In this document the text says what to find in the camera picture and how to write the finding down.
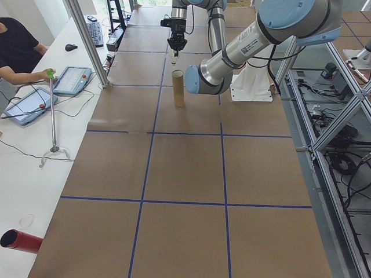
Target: computer mouse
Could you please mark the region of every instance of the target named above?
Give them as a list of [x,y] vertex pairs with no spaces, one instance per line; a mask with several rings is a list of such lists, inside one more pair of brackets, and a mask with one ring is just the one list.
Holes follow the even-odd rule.
[[68,44],[66,44],[66,46],[65,46],[64,49],[66,51],[71,51],[71,50],[74,50],[76,48],[77,48],[77,45],[76,44],[74,44],[74,43],[68,43]]

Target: cardboard tube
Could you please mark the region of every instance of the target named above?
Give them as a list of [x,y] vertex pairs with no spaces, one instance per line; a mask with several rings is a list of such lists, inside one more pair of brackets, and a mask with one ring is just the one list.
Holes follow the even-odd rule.
[[38,253],[41,243],[42,239],[40,237],[29,235],[17,230],[7,231],[0,239],[0,245],[2,247],[34,254]]
[[173,71],[172,78],[173,78],[174,104],[176,107],[182,107],[184,105],[183,71],[179,69]]

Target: white table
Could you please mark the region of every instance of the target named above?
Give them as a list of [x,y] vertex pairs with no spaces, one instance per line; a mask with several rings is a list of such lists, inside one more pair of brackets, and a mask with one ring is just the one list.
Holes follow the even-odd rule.
[[[78,48],[66,52],[67,43],[76,43]],[[103,62],[108,53],[106,46],[97,48]],[[66,66],[91,67],[88,53],[82,43],[73,19],[70,19],[60,35],[55,39],[47,53],[39,62],[35,71],[54,68],[56,76]],[[25,96],[32,87],[21,88],[17,97]],[[94,111],[101,92],[98,77],[94,77],[86,90],[76,97],[56,105],[56,110],[68,114],[76,114],[92,94],[94,97],[74,117],[56,112],[57,144],[68,150],[71,159],[76,157],[79,146],[86,131],[86,125]],[[42,156],[52,147],[52,125],[50,112],[45,112],[34,122],[21,127],[7,120],[0,121],[0,140],[13,145],[25,153]],[[60,153],[55,158],[65,158]],[[0,142],[0,234],[10,229],[17,229],[35,236],[44,237],[63,186],[72,167],[72,162],[47,160],[43,168],[39,168],[41,160],[25,156],[19,151],[7,147]],[[33,223],[22,227],[20,220],[34,217]],[[0,277],[25,278],[28,276],[36,255],[22,251],[0,247]]]

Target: black shirt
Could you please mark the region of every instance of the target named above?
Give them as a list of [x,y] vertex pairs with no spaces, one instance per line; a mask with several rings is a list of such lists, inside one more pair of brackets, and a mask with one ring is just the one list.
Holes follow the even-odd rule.
[[34,50],[39,42],[25,26],[10,17],[0,17],[8,30],[0,34],[0,68],[9,66],[15,73],[33,71],[41,59]]

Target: person's hand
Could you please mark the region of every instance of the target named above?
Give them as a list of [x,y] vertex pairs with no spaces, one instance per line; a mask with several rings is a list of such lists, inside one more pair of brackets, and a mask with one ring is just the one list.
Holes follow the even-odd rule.
[[52,71],[53,74],[55,74],[55,72],[56,72],[55,69],[53,69],[53,68],[47,68],[47,69],[40,72],[40,79],[45,80],[47,83],[49,83],[49,80],[50,80],[49,75],[48,75],[49,70]]

